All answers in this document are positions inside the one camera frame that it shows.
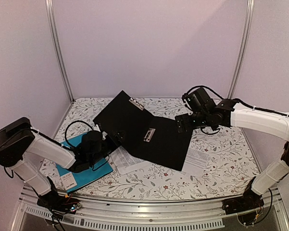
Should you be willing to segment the printed paper sheet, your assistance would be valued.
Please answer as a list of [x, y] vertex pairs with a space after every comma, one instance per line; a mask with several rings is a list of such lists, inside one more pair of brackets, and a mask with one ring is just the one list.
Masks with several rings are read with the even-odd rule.
[[184, 176], [201, 176], [206, 168], [209, 155], [192, 148], [188, 149], [181, 173]]
[[114, 152], [112, 152], [110, 154], [110, 158], [121, 175], [139, 170], [150, 164], [149, 161], [133, 157], [122, 146], [118, 147]]

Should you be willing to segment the black clip folder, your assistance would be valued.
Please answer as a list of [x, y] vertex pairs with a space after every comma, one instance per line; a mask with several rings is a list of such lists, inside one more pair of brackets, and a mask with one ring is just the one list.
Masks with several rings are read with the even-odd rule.
[[180, 128], [176, 120], [154, 116], [124, 91], [93, 122], [133, 157], [182, 170], [192, 129]]

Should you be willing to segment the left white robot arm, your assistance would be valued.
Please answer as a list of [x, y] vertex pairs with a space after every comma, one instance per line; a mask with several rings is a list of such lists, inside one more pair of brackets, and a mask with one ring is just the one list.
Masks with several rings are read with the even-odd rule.
[[113, 171], [109, 155], [118, 145], [103, 136], [98, 126], [86, 133], [59, 143], [31, 126], [26, 117], [0, 129], [0, 165], [20, 175], [52, 209], [62, 205], [62, 199], [50, 190], [28, 155], [54, 162], [67, 193], [74, 193]]

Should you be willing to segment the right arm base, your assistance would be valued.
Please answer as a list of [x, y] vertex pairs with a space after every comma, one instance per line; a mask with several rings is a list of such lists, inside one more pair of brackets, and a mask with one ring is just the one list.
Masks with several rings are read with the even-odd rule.
[[227, 215], [253, 210], [250, 213], [238, 215], [239, 222], [244, 226], [256, 224], [261, 212], [263, 212], [263, 206], [262, 196], [253, 192], [250, 184], [246, 187], [242, 196], [222, 201], [222, 209]]

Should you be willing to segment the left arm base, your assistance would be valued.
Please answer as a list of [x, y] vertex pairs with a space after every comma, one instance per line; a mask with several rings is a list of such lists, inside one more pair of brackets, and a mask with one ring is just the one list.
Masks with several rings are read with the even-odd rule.
[[78, 199], [59, 195], [52, 182], [50, 192], [38, 196], [37, 205], [61, 214], [75, 214], [82, 207]]

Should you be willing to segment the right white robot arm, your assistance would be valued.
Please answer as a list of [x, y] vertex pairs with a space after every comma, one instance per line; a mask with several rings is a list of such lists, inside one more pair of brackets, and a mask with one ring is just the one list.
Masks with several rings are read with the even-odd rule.
[[289, 173], [289, 113], [274, 112], [248, 106], [239, 99], [223, 99], [197, 102], [188, 100], [192, 114], [175, 116], [178, 132], [210, 127], [213, 131], [220, 126], [247, 128], [273, 135], [285, 140], [281, 159], [271, 163], [261, 174], [253, 178], [240, 197], [239, 206], [249, 210], [271, 186]]

